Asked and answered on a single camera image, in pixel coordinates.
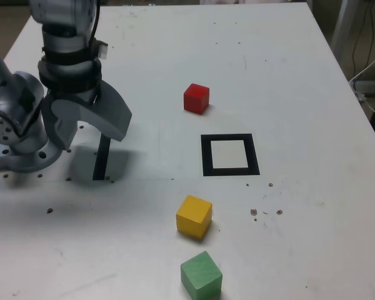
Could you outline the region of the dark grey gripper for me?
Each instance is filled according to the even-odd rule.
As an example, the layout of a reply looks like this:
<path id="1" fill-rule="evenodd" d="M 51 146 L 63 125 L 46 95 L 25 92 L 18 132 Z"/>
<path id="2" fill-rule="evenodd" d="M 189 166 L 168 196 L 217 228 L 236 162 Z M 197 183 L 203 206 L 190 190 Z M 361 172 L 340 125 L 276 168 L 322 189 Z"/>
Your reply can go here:
<path id="1" fill-rule="evenodd" d="M 122 141 L 132 118 L 121 95 L 103 80 L 98 87 L 84 92 L 50 90 L 42 100 L 41 113 L 48 138 L 62 150 L 69 149 L 79 121 Z"/>

